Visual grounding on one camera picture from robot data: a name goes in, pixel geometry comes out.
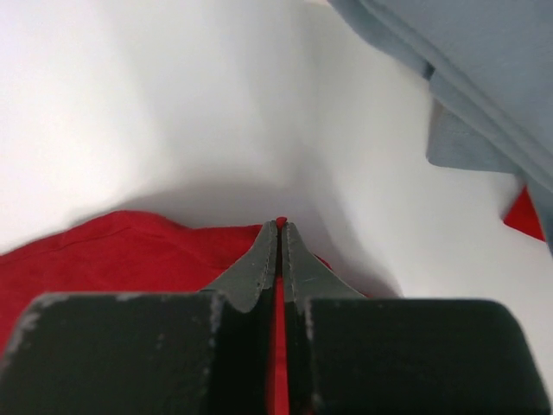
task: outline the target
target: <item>white backdrop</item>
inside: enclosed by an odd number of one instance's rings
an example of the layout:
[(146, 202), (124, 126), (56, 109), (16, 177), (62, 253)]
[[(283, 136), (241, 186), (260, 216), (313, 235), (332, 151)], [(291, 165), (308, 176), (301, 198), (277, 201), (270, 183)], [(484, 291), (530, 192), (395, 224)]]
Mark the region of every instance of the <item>white backdrop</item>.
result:
[(0, 251), (116, 208), (190, 226), (288, 215), (351, 284), (485, 297), (553, 385), (553, 263), (501, 174), (424, 157), (432, 100), (295, 0), (0, 3)]

